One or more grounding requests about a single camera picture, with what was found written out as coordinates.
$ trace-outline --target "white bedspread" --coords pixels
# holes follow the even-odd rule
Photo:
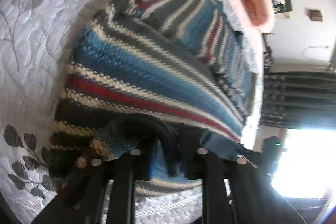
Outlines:
[[[56,195],[45,165],[54,110],[67,74],[65,65],[74,40],[107,1],[0,1],[0,190],[23,224],[31,223]],[[242,30],[228,0],[221,1],[232,26]],[[258,72],[247,40],[244,46],[251,69]],[[257,82],[253,116],[244,129],[246,143],[254,140],[259,121],[260,73]],[[180,202],[185,196],[191,197],[184,200],[190,206],[185,206],[182,214],[190,216],[190,208],[196,208],[195,200],[201,202],[199,190],[162,199],[166,213],[158,211],[160,217],[153,216],[153,221],[160,223],[165,218],[170,223],[174,208],[165,204]],[[139,210],[149,212],[158,201],[142,199],[137,204]]]

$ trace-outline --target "blue fabric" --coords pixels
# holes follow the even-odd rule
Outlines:
[[[241,132],[242,128],[223,106],[204,91],[119,47],[100,40],[92,30],[86,31],[86,37],[85,41],[82,41],[81,48],[76,50],[76,54],[72,57],[75,63],[98,73],[116,77],[130,85],[141,86],[146,90],[203,109],[224,121],[235,132]]]

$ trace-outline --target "dark curtain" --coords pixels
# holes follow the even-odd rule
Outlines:
[[[264,76],[260,124],[281,128],[336,128],[336,74],[272,72]]]
[[[313,224],[327,203],[327,198],[285,198],[304,218],[307,224]]]

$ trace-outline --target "yellow stripe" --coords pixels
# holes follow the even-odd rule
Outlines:
[[[76,136],[97,136],[99,130],[95,128],[82,128],[69,125],[66,121],[54,121],[55,132],[66,132]]]
[[[69,90],[69,89],[63,90],[61,92],[61,98],[62,99],[65,99],[65,98],[72,99],[75,102],[79,102],[82,105],[86,105],[88,107],[95,107],[95,108],[104,109],[104,110],[112,111],[112,112],[125,113],[125,114],[130,114],[130,113],[149,114],[149,115],[155,116],[155,117],[157,117],[157,118],[159,118],[159,119],[161,119],[162,121],[165,121],[165,122],[172,122],[172,123],[177,123],[177,124],[184,123],[186,125],[194,126],[194,127],[197,127],[197,128],[205,128],[205,129],[208,129],[212,132],[216,132],[218,134],[221,134],[221,135],[225,136],[226,138],[229,138],[229,139],[233,140],[231,138],[231,136],[226,134],[225,132],[223,132],[223,131],[221,131],[217,128],[214,128],[212,126],[209,126],[207,124],[201,123],[201,122],[196,122],[196,121],[189,120],[189,119],[186,119],[186,118],[181,118],[181,117],[168,115],[168,114],[155,112],[155,111],[150,111],[150,110],[146,110],[146,109],[128,107],[128,106],[124,106],[124,105],[120,105],[120,104],[117,105],[115,103],[99,100],[98,98],[92,98],[90,96],[86,96],[82,93],[77,93],[75,90]]]
[[[68,66],[68,73],[69,74],[75,74],[78,73],[84,77],[89,77],[90,79],[93,79],[94,81],[103,84],[103,85],[107,85],[113,88],[116,88],[118,90],[121,90],[122,92],[126,92],[129,93],[131,95],[136,95],[136,96],[140,96],[142,98],[151,100],[151,101],[155,101],[161,104],[165,104],[167,106],[171,106],[174,108],[179,108],[182,110],[185,110],[187,112],[190,113],[194,113],[197,115],[200,115],[202,117],[205,117],[219,125],[221,125],[222,127],[226,128],[227,130],[229,130],[230,132],[233,132],[233,130],[226,125],[225,123],[223,123],[221,120],[219,120],[217,117],[214,117],[212,115],[210,115],[209,113],[200,110],[196,107],[192,107],[191,105],[182,103],[180,101],[174,100],[174,99],[170,99],[167,98],[165,96],[156,94],[156,93],[152,93],[151,91],[147,91],[135,86],[130,86],[128,83],[124,83],[121,80],[117,80],[116,78],[110,78],[109,76],[104,76],[102,74],[97,74],[94,73],[93,71],[89,70],[88,68],[82,67],[82,66],[78,66],[78,65],[69,65]]]
[[[51,144],[50,145],[51,149],[57,149],[57,150],[77,150],[77,151],[83,151],[85,147],[77,147],[77,146],[62,146],[62,145],[55,145]]]

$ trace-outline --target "black metal bar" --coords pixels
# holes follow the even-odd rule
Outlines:
[[[229,200],[224,183],[222,160],[205,149],[206,154],[198,154],[203,162],[203,215],[202,224],[231,224]]]
[[[85,216],[83,223],[97,224],[100,219],[101,205],[107,185],[107,180],[102,180],[104,165],[89,166],[90,179],[86,186],[84,197],[81,200],[79,213]]]
[[[134,223],[133,163],[137,157],[125,153],[116,160],[106,224]]]

